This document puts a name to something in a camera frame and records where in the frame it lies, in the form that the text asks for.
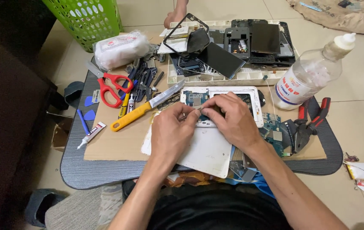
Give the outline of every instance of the knife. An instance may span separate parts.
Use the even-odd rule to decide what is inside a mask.
[[[165,90],[163,93],[159,94],[158,96],[152,98],[142,106],[134,109],[132,112],[126,114],[122,118],[118,119],[116,122],[110,125],[111,130],[117,132],[118,130],[124,128],[131,122],[135,121],[139,117],[145,114],[146,111],[155,108],[160,103],[166,101],[169,97],[171,97],[174,93],[179,91],[185,84],[185,80],[182,80],[176,83],[174,86],[170,87],[169,89]]]

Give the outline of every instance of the plastic bag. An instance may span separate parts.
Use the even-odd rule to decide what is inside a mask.
[[[149,41],[139,30],[118,35],[93,44],[95,63],[104,70],[110,70],[133,62],[149,51]]]

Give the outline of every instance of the plastic bottle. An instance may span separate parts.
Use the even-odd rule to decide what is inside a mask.
[[[355,33],[344,34],[335,37],[323,49],[302,53],[274,86],[274,105],[286,110],[298,108],[326,87],[328,82],[339,78],[342,72],[341,59],[354,48],[354,42]]]

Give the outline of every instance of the b-7000 glue tube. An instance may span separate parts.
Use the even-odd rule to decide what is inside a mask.
[[[82,143],[77,147],[77,149],[80,149],[83,144],[90,142],[90,140],[93,139],[105,126],[106,125],[104,125],[104,123],[98,122],[98,124],[82,139]]]

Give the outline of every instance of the forearm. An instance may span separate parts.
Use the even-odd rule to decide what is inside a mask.
[[[266,142],[245,151],[260,170],[294,229],[347,229]]]
[[[108,230],[146,229],[162,182],[168,175],[165,172],[168,169],[158,170],[159,167],[160,165],[154,161],[147,162],[137,184],[115,215]]]

